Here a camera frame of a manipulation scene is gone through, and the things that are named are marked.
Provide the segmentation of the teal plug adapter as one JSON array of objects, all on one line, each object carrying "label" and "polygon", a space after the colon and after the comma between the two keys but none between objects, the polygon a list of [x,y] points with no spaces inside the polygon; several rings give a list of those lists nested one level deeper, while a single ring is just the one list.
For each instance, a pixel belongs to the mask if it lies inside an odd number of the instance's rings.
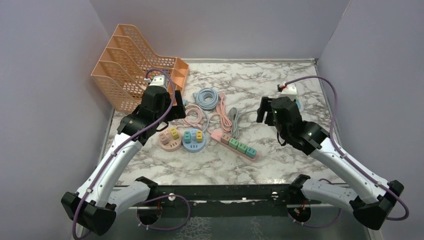
[{"label": "teal plug adapter", "polygon": [[192,133],[189,130],[186,130],[183,135],[183,141],[186,144],[190,144],[192,142]]},{"label": "teal plug adapter", "polygon": [[245,152],[245,155],[251,159],[254,159],[257,156],[257,150],[252,147],[248,147]]}]

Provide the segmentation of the yellow plug adapter front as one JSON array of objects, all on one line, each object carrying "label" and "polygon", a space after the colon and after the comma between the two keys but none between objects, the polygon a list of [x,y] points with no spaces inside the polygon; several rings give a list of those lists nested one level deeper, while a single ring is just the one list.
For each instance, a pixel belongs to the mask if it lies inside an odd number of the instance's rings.
[{"label": "yellow plug adapter front", "polygon": [[197,143],[202,143],[204,141],[204,134],[201,130],[196,131],[195,140]]}]

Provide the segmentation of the yellow plug adapter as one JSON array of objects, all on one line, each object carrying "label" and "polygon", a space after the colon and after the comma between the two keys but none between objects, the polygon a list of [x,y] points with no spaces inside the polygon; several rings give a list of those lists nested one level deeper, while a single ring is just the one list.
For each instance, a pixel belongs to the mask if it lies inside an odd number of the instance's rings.
[{"label": "yellow plug adapter", "polygon": [[197,143],[202,143],[204,141],[204,134],[201,130],[196,131],[195,140]]},{"label": "yellow plug adapter", "polygon": [[169,129],[169,132],[170,132],[170,134],[171,134],[171,136],[172,136],[172,138],[174,140],[177,140],[180,137],[180,134],[179,134],[178,130],[175,127],[170,128]]}]

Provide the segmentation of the pink plug adapter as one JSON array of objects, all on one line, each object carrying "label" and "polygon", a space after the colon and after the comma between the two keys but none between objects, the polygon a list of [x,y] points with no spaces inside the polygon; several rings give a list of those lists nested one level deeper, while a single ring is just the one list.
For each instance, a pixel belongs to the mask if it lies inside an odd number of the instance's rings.
[{"label": "pink plug adapter", "polygon": [[161,145],[165,146],[169,143],[169,137],[167,136],[167,134],[165,132],[161,132],[158,135],[158,138],[159,138],[159,142],[160,142]]}]

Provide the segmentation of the green plug adapter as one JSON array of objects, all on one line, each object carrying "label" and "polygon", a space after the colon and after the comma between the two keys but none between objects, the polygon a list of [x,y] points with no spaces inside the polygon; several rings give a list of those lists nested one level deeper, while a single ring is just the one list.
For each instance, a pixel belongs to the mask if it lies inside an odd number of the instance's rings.
[{"label": "green plug adapter", "polygon": [[239,141],[231,137],[230,140],[228,141],[228,145],[233,149],[237,149],[239,145]]},{"label": "green plug adapter", "polygon": [[239,142],[236,150],[242,154],[245,154],[248,149],[248,146],[244,143]]}]

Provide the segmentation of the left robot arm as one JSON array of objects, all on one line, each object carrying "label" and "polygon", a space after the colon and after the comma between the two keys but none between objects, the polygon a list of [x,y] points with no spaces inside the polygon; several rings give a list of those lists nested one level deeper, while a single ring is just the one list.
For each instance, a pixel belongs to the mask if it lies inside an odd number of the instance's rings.
[{"label": "left robot arm", "polygon": [[149,86],[144,91],[141,103],[120,121],[112,145],[90,177],[76,192],[68,191],[61,199],[72,220],[74,239],[85,238],[78,235],[77,226],[102,236],[111,228],[116,217],[132,205],[155,203],[156,183],[151,180],[136,180],[116,193],[113,189],[128,163],[156,134],[158,126],[185,117],[180,90],[169,93],[164,87]]}]

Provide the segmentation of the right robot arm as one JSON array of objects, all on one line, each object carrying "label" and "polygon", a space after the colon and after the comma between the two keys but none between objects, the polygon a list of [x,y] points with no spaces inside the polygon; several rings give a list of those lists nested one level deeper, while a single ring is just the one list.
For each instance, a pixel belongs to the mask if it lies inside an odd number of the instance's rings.
[{"label": "right robot arm", "polygon": [[256,121],[275,127],[277,139],[283,140],[283,145],[323,163],[348,185],[339,187],[301,174],[289,185],[292,202],[315,200],[331,204],[352,213],[359,223],[372,230],[379,230],[400,202],[404,186],[399,181],[388,181],[363,166],[323,127],[303,120],[297,104],[289,97],[262,97]]}]

